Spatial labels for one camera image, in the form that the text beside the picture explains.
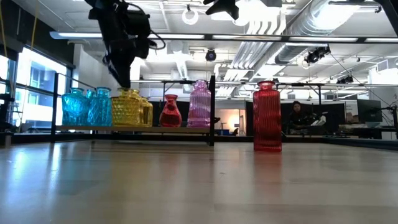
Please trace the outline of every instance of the computer monitor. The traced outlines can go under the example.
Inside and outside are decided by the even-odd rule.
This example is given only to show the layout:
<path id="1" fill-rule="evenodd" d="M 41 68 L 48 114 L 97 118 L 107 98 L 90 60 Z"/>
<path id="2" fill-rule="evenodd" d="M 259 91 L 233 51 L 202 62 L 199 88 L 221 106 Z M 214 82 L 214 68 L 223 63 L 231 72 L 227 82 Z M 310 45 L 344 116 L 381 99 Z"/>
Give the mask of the computer monitor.
<path id="1" fill-rule="evenodd" d="M 357 100 L 359 122 L 382 122 L 381 102 L 379 100 Z"/>

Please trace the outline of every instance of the glass vase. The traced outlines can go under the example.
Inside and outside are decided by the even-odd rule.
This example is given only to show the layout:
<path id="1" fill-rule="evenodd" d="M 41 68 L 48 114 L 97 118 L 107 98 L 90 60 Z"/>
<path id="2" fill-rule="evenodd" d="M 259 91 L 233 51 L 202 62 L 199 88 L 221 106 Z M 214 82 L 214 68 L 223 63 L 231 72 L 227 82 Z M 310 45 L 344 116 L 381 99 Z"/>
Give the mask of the glass vase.
<path id="1" fill-rule="evenodd" d="M 166 104 L 163 108 L 162 114 L 160 115 L 160 125 L 162 127 L 173 127 L 177 128 L 181 126 L 182 118 L 180 111 L 177 108 L 177 95 L 165 95 Z"/>
<path id="2" fill-rule="evenodd" d="M 188 127 L 210 127 L 211 93 L 207 89 L 206 81 L 198 80 L 190 95 Z"/>
<path id="3" fill-rule="evenodd" d="M 87 115 L 87 125 L 95 125 L 98 119 L 98 113 L 96 109 L 96 98 L 97 92 L 95 90 L 87 90 L 86 97 L 88 99 L 88 115 Z"/>
<path id="4" fill-rule="evenodd" d="M 84 126 L 87 124 L 88 98 L 83 96 L 84 89 L 72 88 L 71 93 L 62 95 L 62 124 Z"/>
<path id="5" fill-rule="evenodd" d="M 259 82 L 260 90 L 253 94 L 254 150 L 280 152 L 282 150 L 282 118 L 280 96 L 273 90 L 274 82 Z"/>
<path id="6" fill-rule="evenodd" d="M 141 104 L 137 93 L 127 88 L 119 88 L 119 91 L 120 96 L 111 98 L 113 125 L 138 126 Z"/>
<path id="7" fill-rule="evenodd" d="M 112 125 L 111 99 L 109 98 L 110 93 L 111 93 L 110 88 L 106 87 L 97 88 L 97 95 L 92 99 L 90 104 L 90 110 L 88 112 L 89 125 L 93 126 Z"/>
<path id="8" fill-rule="evenodd" d="M 142 98 L 142 119 L 141 123 L 145 127 L 152 127 L 154 106 L 146 98 Z"/>

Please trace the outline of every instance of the pink glass vase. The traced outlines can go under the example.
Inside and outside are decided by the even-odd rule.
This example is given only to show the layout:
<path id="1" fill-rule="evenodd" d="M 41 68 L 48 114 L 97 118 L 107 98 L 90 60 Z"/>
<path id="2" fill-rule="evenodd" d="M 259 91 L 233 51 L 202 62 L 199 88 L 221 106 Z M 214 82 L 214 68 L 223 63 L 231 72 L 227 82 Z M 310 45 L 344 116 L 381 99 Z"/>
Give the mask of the pink glass vase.
<path id="1" fill-rule="evenodd" d="M 273 90 L 274 82 L 259 82 L 260 90 L 253 94 L 254 150 L 280 152 L 282 150 L 282 121 L 280 96 Z"/>
<path id="2" fill-rule="evenodd" d="M 198 80 L 190 95 L 188 127 L 210 127 L 211 93 L 207 89 L 206 81 Z"/>
<path id="3" fill-rule="evenodd" d="M 165 95 L 166 105 L 163 108 L 162 114 L 160 115 L 160 125 L 162 127 L 173 127 L 177 128 L 181 126 L 182 118 L 180 111 L 177 108 L 177 95 Z"/>

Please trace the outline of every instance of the pink vase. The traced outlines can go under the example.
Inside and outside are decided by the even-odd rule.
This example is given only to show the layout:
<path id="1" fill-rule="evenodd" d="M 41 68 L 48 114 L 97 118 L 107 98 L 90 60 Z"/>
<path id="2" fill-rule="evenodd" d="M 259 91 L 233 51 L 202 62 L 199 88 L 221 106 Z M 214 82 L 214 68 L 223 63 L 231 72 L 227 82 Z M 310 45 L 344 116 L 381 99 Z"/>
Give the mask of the pink vase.
<path id="1" fill-rule="evenodd" d="M 190 95 L 188 127 L 210 127 L 211 93 L 207 89 L 206 81 L 198 80 Z"/>

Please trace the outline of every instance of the floor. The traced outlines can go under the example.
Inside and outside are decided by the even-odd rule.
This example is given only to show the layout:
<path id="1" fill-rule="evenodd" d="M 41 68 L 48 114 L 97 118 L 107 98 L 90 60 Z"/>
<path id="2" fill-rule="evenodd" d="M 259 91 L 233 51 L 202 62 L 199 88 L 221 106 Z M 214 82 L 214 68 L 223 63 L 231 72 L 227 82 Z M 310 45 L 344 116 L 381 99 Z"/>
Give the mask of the floor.
<path id="1" fill-rule="evenodd" d="M 0 149 L 0 223 L 397 223 L 398 153 L 90 141 Z"/>

